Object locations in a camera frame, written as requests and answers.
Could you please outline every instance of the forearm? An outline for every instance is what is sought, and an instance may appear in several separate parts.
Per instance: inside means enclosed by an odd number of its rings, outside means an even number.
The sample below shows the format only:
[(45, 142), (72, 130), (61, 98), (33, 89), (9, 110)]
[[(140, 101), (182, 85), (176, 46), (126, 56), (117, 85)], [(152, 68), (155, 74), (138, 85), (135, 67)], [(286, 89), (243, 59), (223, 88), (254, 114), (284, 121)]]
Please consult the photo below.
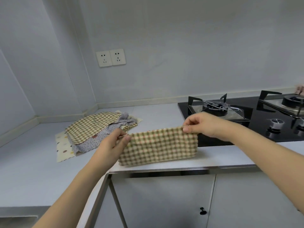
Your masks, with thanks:
[(231, 142), (238, 146), (279, 189), (304, 211), (304, 156), (239, 124)]
[(75, 228), (93, 188), (105, 174), (87, 164), (33, 228)]

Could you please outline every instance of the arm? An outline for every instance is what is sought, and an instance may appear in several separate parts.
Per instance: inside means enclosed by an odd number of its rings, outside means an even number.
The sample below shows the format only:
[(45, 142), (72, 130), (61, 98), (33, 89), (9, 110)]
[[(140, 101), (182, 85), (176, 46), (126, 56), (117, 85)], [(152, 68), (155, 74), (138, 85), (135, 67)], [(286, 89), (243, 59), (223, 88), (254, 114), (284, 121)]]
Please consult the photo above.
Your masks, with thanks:
[(184, 132), (202, 133), (238, 146), (304, 212), (304, 156), (234, 122), (202, 112), (189, 116)]
[(86, 202), (99, 179), (118, 160), (130, 136), (124, 137), (118, 145), (119, 136), (126, 133), (116, 129), (100, 144), (90, 161), (79, 171), (69, 187), (39, 219), (33, 228), (76, 227)]

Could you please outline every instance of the hand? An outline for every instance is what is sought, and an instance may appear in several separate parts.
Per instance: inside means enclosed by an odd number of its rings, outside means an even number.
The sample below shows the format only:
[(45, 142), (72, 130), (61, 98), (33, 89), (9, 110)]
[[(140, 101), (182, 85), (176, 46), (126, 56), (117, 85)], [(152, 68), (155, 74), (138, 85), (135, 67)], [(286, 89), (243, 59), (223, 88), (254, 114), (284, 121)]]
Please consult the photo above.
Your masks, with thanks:
[(123, 135), (126, 135), (126, 132), (121, 129), (116, 129), (104, 138), (88, 162), (88, 165), (101, 172), (102, 175), (105, 174), (105, 172), (116, 163), (123, 149), (131, 139), (131, 137), (127, 135), (116, 144), (118, 138)]
[(230, 141), (232, 132), (237, 129), (237, 123), (221, 119), (206, 112), (189, 116), (184, 122), (185, 133), (202, 133), (211, 138)]

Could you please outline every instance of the fingernail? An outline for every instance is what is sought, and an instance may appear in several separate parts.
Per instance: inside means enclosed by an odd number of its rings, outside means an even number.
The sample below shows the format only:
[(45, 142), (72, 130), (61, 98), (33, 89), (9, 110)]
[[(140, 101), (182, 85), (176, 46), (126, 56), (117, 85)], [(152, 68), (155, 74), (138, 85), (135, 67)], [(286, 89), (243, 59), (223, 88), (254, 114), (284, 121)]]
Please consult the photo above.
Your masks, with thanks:
[(125, 139), (129, 142), (131, 140), (131, 136), (127, 135)]

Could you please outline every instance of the black cabinet knob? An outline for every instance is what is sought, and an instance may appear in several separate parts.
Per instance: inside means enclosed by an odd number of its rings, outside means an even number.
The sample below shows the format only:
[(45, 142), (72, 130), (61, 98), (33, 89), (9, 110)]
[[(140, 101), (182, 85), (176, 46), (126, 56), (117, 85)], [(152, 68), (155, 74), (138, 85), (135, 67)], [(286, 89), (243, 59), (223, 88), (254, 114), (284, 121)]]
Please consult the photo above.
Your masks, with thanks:
[(200, 210), (201, 210), (201, 212), (199, 213), (200, 215), (207, 214), (207, 211), (205, 211), (203, 207), (201, 207)]

